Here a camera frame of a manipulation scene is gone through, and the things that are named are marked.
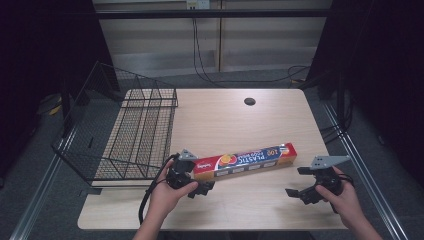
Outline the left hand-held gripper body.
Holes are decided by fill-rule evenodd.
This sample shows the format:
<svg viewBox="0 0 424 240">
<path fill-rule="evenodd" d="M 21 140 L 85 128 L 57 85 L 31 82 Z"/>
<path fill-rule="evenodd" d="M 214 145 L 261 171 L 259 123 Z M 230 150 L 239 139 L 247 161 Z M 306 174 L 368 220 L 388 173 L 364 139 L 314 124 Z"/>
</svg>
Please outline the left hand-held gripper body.
<svg viewBox="0 0 424 240">
<path fill-rule="evenodd" d="M 193 182 L 191 172 L 195 167 L 197 157 L 187 149 L 170 156 L 173 161 L 166 174 L 166 181 L 173 189 L 180 189 Z"/>
</svg>

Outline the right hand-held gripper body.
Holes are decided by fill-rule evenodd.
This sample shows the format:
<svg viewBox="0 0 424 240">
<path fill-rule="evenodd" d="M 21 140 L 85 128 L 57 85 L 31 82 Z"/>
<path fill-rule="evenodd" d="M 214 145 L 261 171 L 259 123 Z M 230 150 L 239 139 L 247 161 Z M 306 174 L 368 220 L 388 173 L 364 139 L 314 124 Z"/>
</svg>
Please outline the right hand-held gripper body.
<svg viewBox="0 0 424 240">
<path fill-rule="evenodd" d="M 349 161 L 349 156 L 316 156 L 310 168 L 315 171 L 315 184 L 300 191 L 300 199 L 305 205 L 316 204 L 323 197 L 315 190 L 317 185 L 322 185 L 335 195 L 341 193 L 341 178 L 333 169 L 334 166 Z"/>
</svg>

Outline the red and blue plastic wrap box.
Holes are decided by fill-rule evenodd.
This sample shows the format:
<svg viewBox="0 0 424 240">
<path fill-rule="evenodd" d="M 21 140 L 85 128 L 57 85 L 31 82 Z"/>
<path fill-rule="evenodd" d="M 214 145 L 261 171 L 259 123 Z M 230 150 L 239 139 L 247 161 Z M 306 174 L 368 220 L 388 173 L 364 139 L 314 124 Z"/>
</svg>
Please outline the red and blue plastic wrap box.
<svg viewBox="0 0 424 240">
<path fill-rule="evenodd" d="M 297 152 L 292 143 L 206 157 L 194 161 L 193 176 L 196 180 L 212 180 L 261 168 L 291 165 L 296 157 Z"/>
</svg>

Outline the person's left hand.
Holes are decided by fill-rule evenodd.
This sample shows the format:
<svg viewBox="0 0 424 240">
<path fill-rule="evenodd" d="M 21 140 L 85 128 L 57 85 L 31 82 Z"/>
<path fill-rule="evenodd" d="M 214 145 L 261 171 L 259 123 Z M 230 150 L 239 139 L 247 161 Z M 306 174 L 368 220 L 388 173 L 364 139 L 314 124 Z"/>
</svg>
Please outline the person's left hand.
<svg viewBox="0 0 424 240">
<path fill-rule="evenodd" d="M 144 219 L 145 222 L 158 220 L 162 223 L 167 215 L 176 207 L 178 201 L 198 187 L 197 182 L 191 182 L 179 189 L 170 187 L 167 183 L 166 176 L 172 164 L 173 160 L 167 162 L 156 181 Z"/>
</svg>

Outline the person's right hand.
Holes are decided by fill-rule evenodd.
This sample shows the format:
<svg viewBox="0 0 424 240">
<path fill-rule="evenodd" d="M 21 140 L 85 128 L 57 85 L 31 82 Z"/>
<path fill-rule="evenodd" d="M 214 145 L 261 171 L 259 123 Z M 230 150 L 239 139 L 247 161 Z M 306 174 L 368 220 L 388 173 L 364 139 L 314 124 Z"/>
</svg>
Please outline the person's right hand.
<svg viewBox="0 0 424 240">
<path fill-rule="evenodd" d="M 354 230 L 364 218 L 363 211 L 353 185 L 347 180 L 342 180 L 341 186 L 342 192 L 339 195 L 335 195 L 322 185 L 317 185 L 315 190 L 325 201 L 333 205 L 342 223 L 349 230 Z"/>
</svg>

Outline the yellow and grey floor object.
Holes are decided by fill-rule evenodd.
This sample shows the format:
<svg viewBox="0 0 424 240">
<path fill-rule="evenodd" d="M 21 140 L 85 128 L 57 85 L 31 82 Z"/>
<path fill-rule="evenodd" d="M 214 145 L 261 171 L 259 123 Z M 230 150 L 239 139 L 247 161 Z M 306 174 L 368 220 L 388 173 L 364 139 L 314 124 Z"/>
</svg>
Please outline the yellow and grey floor object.
<svg viewBox="0 0 424 240">
<path fill-rule="evenodd" d="M 56 114 L 62 106 L 62 97 L 59 93 L 51 94 L 44 97 L 39 105 L 37 113 L 39 115 L 54 115 Z"/>
</svg>

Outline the metal floor rail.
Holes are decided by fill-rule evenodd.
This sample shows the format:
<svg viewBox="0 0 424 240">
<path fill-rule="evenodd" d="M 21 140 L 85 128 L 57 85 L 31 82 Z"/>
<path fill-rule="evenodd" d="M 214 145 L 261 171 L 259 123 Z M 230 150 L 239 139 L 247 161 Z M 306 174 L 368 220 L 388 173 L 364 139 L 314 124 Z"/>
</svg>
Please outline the metal floor rail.
<svg viewBox="0 0 424 240">
<path fill-rule="evenodd" d="M 388 229 L 393 240 L 410 240 L 405 230 L 403 229 L 400 220 L 396 216 L 392 207 L 383 196 L 380 188 L 375 182 L 371 172 L 367 168 L 362 156 L 353 143 L 350 135 L 346 130 L 343 130 L 337 120 L 336 110 L 334 107 L 325 103 L 323 105 L 325 112 L 332 123 L 332 127 L 336 130 L 337 136 L 341 141 L 345 151 L 351 157 L 353 165 L 358 172 L 359 178 L 365 186 L 374 206 L 376 207 L 383 223 Z"/>
<path fill-rule="evenodd" d="M 79 180 L 50 140 L 49 130 L 38 130 L 12 172 L 7 240 L 62 240 L 76 232 Z"/>
</svg>

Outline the white wall power outlet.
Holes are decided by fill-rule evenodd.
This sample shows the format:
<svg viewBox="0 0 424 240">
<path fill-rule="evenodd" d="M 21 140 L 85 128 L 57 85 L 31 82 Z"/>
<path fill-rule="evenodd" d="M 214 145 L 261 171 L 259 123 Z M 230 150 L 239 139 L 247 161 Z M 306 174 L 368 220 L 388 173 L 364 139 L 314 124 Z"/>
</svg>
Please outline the white wall power outlet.
<svg viewBox="0 0 424 240">
<path fill-rule="evenodd" d="M 186 0 L 186 8 L 188 10 L 208 10 L 210 0 Z"/>
</svg>

